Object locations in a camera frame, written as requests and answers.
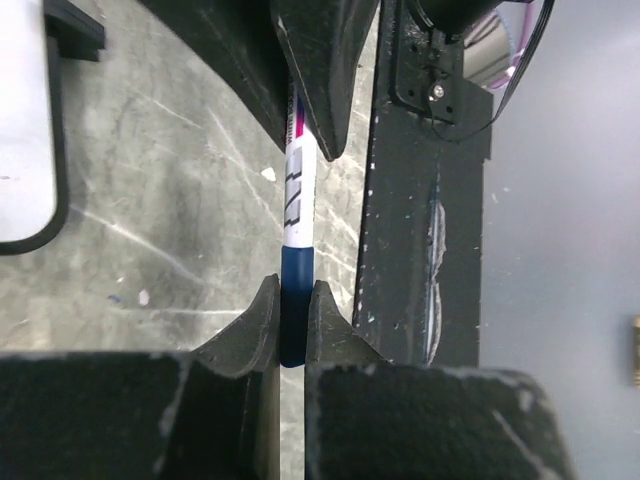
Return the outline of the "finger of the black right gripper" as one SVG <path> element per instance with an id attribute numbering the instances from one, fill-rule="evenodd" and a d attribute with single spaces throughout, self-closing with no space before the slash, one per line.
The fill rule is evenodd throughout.
<path id="1" fill-rule="evenodd" d="M 357 65 L 379 3 L 272 1 L 272 23 L 309 127 L 328 161 L 346 148 Z"/>
<path id="2" fill-rule="evenodd" d="M 285 148 L 288 67 L 264 0 L 142 0 Z"/>

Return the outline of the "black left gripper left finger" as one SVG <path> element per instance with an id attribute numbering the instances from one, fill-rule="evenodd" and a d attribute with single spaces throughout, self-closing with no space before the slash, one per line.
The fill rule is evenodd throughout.
<path id="1" fill-rule="evenodd" d="M 5 479 L 276 479 L 280 285 L 189 352 L 5 352 Z"/>

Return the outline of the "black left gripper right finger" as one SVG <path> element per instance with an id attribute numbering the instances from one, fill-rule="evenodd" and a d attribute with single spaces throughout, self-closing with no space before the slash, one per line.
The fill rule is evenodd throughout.
<path id="1" fill-rule="evenodd" d="M 309 479 L 571 479 L 552 404 L 530 376 L 395 365 L 314 286 L 305 364 Z"/>

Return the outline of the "white whiteboard marker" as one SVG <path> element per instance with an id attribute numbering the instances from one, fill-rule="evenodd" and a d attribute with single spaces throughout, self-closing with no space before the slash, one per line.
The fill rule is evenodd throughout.
<path id="1" fill-rule="evenodd" d="M 289 81 L 285 136 L 284 245 L 313 246 L 317 141 L 309 115 L 292 80 Z"/>

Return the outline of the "blue marker cap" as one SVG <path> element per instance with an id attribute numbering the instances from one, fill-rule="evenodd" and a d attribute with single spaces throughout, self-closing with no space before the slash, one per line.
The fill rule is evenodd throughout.
<path id="1" fill-rule="evenodd" d="M 308 314 L 314 287 L 314 249 L 283 246 L 281 250 L 280 363 L 304 364 Z"/>

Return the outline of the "white whiteboard with black frame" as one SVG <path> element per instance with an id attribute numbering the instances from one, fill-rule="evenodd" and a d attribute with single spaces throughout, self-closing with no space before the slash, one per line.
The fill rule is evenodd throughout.
<path id="1" fill-rule="evenodd" d="M 1 4 L 1 253 L 34 251 L 69 211 L 61 62 L 96 62 L 104 27 L 69 1 Z"/>

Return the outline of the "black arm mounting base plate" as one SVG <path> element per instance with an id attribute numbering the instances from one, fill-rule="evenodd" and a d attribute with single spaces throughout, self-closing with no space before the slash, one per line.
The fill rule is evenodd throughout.
<path id="1" fill-rule="evenodd" d="M 493 97 L 423 11 L 380 8 L 352 321 L 394 363 L 475 366 Z"/>

